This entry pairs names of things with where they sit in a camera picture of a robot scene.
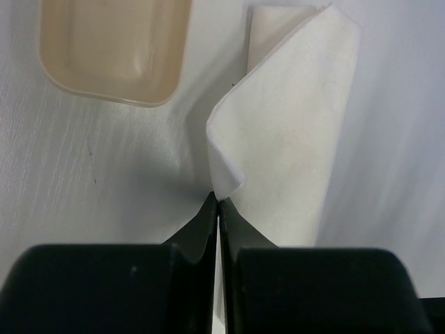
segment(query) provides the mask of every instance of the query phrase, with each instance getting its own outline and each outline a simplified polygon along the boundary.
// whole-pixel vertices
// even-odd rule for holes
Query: beige tray
[[[39,58],[63,90],[158,106],[176,90],[192,0],[40,0]]]

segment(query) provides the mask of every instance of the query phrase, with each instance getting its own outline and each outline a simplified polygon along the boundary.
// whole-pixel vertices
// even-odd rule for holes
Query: folded napkin
[[[219,200],[279,246],[313,246],[361,31],[337,7],[260,6],[248,75],[207,121]]]

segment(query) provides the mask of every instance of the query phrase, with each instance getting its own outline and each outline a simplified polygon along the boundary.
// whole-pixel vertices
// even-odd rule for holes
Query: cloth fold
[[[361,30],[337,7],[254,9],[248,75],[207,121],[217,198],[279,246],[313,246]]]

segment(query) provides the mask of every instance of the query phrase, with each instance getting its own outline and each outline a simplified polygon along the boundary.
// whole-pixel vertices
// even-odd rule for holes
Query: folded cloth
[[[217,198],[279,246],[313,246],[361,30],[337,7],[260,6],[248,75],[207,121]]]

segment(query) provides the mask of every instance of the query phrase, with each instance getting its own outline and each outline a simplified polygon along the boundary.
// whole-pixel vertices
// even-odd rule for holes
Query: table surface
[[[0,281],[32,245],[177,231],[211,190],[205,122],[245,74],[251,6],[329,2],[194,0],[179,89],[144,109],[53,86],[38,2],[0,0]],[[445,2],[333,2],[363,42],[318,245],[388,248],[445,296]]]

